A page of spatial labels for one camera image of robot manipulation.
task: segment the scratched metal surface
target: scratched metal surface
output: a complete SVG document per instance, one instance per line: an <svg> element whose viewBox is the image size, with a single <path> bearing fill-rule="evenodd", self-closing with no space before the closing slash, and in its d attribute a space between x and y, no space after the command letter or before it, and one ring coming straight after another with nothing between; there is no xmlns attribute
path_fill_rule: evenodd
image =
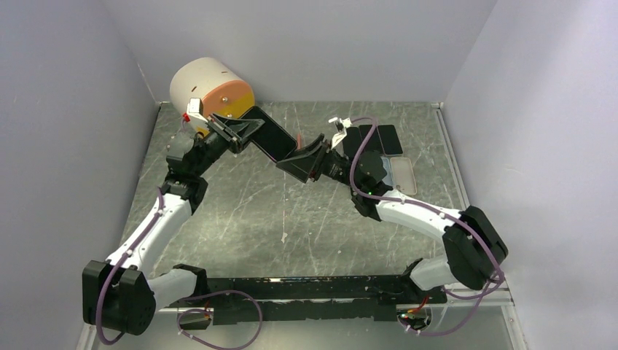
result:
<svg viewBox="0 0 618 350"><path fill-rule="evenodd" d="M334 116L374 115L397 128L412 161L417 199L461 208L445 140L427 103L275 102L260 106L303 141L332 136ZM126 239L155 200L167 172L165 145L179 131L180 114L163 104L125 228ZM323 176L302 184L275 168L256 147L224 155L204 173L201 207L170 241L154 275L186 263L211 277L332 276L400 273L419 257L441 254L440 244L390 222L363 218L349 189Z"/></svg>

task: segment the white wall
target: white wall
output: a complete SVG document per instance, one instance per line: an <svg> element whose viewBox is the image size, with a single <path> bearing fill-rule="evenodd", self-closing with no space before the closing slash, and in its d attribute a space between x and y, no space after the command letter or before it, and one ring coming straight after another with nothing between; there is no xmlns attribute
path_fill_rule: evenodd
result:
<svg viewBox="0 0 618 350"><path fill-rule="evenodd" d="M496 0L105 0L157 100L203 56L262 100L444 101Z"/></svg>
<svg viewBox="0 0 618 350"><path fill-rule="evenodd" d="M156 110L99 1L0 1L0 349L75 349Z"/></svg>
<svg viewBox="0 0 618 350"><path fill-rule="evenodd" d="M618 346L618 7L499 0L446 100L531 349Z"/></svg>

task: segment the cylindrical object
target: cylindrical object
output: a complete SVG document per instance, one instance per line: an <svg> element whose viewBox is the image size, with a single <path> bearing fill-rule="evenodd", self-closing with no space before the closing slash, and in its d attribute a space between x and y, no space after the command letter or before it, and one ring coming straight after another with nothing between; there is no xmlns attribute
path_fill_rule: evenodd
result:
<svg viewBox="0 0 618 350"><path fill-rule="evenodd" d="M216 113L238 118L255 105L247 82L232 73L223 63L204 57L180 68L170 84L171 102L181 114L191 98L201 98L204 115Z"/></svg>

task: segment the red wire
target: red wire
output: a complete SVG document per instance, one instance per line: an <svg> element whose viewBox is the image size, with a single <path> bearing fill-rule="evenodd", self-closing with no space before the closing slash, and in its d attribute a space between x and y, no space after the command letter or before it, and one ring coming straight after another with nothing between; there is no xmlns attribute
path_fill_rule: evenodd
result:
<svg viewBox="0 0 618 350"><path fill-rule="evenodd" d="M425 304L427 304L428 300L429 300L429 295L425 296L425 298L423 299L423 301L421 302L421 304L417 308L410 309L410 310L407 311L407 313L414 314L415 312L421 310L423 308L423 306L425 306Z"/></svg>
<svg viewBox="0 0 618 350"><path fill-rule="evenodd" d="M208 306L209 306L210 304L211 304L211 300L210 300L210 299L208 299L208 300L206 301L206 304L204 305L204 311L206 311L206 309L208 308ZM204 317L205 317L205 318L207 318L207 319L210 319L210 318L211 318L211 317L210 317L210 315L208 315L208 314L204 314Z"/></svg>

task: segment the white plastic clip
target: white plastic clip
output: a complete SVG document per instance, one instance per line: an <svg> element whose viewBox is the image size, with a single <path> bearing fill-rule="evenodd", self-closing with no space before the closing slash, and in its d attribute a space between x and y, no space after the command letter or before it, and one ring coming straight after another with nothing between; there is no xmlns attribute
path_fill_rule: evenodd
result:
<svg viewBox="0 0 618 350"><path fill-rule="evenodd" d="M333 117L329 119L329 123L335 123L335 125L339 123L339 125L337 125L337 133L333 135L331 140L331 148L335 148L348 135L346 129L352 126L352 121L350 118L341 119L339 117Z"/></svg>

